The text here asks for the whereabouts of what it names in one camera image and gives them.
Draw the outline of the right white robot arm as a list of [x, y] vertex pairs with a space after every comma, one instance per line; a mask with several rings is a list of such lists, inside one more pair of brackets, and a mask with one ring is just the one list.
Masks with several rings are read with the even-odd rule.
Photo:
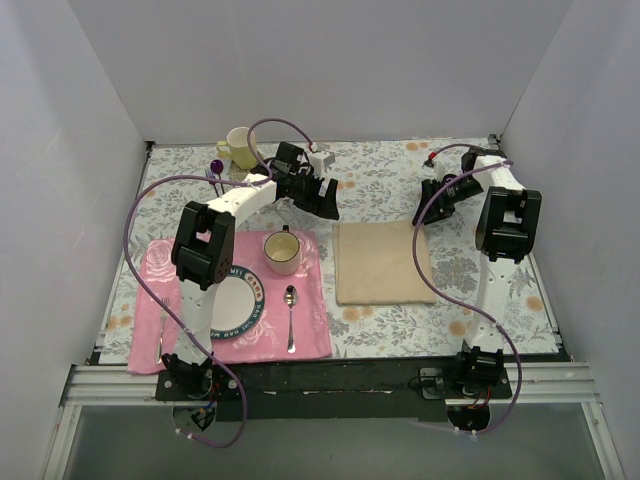
[[525, 188], [510, 170], [499, 149], [460, 145], [466, 150], [460, 173], [421, 183], [421, 199], [412, 219], [414, 232], [421, 226], [450, 218], [455, 205], [482, 194], [484, 204], [475, 229], [480, 253], [480, 282], [471, 325], [447, 379], [464, 397], [489, 394], [507, 383], [504, 347], [519, 357], [506, 333], [508, 294], [517, 266], [531, 252], [537, 231], [542, 195]]

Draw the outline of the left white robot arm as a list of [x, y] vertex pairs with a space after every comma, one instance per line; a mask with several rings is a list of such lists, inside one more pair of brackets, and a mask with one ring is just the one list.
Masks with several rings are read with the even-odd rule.
[[337, 220], [338, 182], [324, 178], [334, 159], [329, 152], [282, 142], [238, 186], [208, 203], [184, 207], [171, 252], [180, 287], [180, 313], [172, 317], [181, 332], [173, 352], [161, 360], [172, 384], [188, 398], [200, 400], [212, 390], [212, 314], [218, 287], [232, 272], [236, 226], [279, 199]]

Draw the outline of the beige linen napkin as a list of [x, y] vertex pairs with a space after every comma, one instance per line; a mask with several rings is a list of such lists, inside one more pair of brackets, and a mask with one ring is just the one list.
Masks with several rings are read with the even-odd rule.
[[340, 306], [433, 304], [426, 234], [410, 221], [339, 223], [333, 228], [336, 303]]

